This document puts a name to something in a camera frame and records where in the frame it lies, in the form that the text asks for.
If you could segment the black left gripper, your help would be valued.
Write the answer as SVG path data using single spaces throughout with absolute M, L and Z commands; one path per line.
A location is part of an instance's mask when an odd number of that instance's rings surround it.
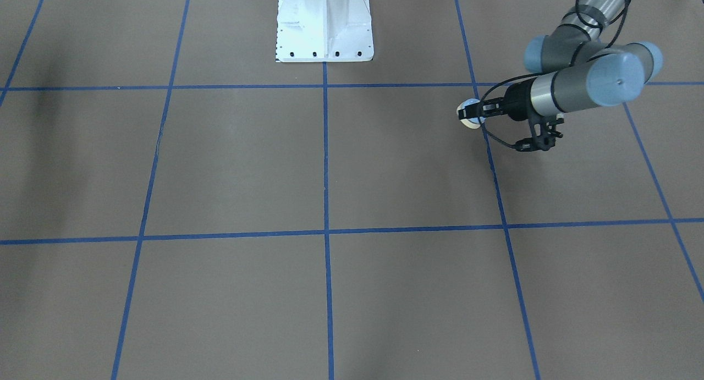
M 484 110 L 499 109 L 503 114 L 507 114 L 513 121 L 521 122 L 531 118 L 535 114 L 535 108 L 531 102 L 531 87 L 533 82 L 516 82 L 508 87 L 504 95 L 500 98 L 484 99 L 470 98 L 467 101 L 468 107 L 481 106 Z M 472 113 L 460 112 L 460 121 L 485 121 L 488 118 L 497 117 L 498 113 Z

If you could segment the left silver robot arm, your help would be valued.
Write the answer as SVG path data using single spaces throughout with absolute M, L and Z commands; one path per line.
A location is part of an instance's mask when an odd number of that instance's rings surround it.
M 552 34 L 526 47 L 530 76 L 495 100 L 472 98 L 457 109 L 458 119 L 477 129 L 485 119 L 507 115 L 516 122 L 551 119 L 636 99 L 662 69 L 662 52 L 651 42 L 603 43 L 602 33 L 623 24 L 631 0 L 574 0 Z

